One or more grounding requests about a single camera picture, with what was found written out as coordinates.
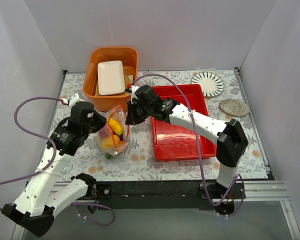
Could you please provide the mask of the dark red round fruit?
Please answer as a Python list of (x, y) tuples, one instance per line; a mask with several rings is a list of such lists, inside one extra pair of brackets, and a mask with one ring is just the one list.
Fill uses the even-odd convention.
[(104, 126), (101, 130), (98, 131), (98, 135), (104, 139), (111, 135), (111, 132), (109, 131), (107, 126)]

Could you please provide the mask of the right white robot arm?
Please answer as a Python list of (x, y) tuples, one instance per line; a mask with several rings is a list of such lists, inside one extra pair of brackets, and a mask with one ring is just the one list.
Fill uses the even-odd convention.
[(148, 117), (153, 117), (157, 121), (191, 130), (215, 144), (216, 158), (220, 163), (216, 180), (217, 195), (222, 199), (233, 195), (235, 188), (232, 181), (248, 146), (248, 139), (239, 121), (217, 120), (175, 99), (162, 99), (149, 85), (130, 85), (125, 91), (131, 96), (127, 102), (126, 125), (138, 125)]

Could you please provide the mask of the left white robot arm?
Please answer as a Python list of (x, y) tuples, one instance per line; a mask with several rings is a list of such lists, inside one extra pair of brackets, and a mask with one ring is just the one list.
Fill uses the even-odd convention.
[(86, 173), (72, 177), (71, 183), (50, 194), (61, 171), (92, 133), (106, 125), (106, 118), (87, 101), (72, 103), (70, 116), (59, 122), (50, 135), (38, 174), (31, 177), (20, 196), (3, 206), (1, 212), (37, 237), (51, 228), (55, 217), (79, 198), (91, 200), (97, 193), (97, 181)]

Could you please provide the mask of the orange green mango toy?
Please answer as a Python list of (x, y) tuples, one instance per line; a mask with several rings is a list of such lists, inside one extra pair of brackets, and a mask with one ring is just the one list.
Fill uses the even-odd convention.
[(110, 159), (114, 159), (115, 158), (115, 156), (114, 155), (112, 155), (112, 154), (110, 154), (110, 153), (105, 153), (105, 158), (107, 159), (107, 160), (110, 160)]

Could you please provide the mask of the yellow elongated mango toy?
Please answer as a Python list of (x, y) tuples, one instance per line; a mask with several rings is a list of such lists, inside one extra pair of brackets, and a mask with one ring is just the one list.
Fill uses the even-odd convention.
[(115, 119), (113, 118), (110, 118), (108, 120), (108, 125), (110, 126), (110, 128), (112, 129), (112, 131), (118, 135), (118, 136), (121, 136), (123, 133), (124, 133), (124, 128), (122, 127), (122, 125), (116, 121)]

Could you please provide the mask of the clear zip top bag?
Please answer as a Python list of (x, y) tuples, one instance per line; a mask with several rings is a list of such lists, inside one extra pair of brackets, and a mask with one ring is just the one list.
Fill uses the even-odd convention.
[(107, 160), (123, 154), (129, 143), (130, 127), (123, 105), (117, 105), (105, 114), (106, 124), (97, 132), (98, 145)]

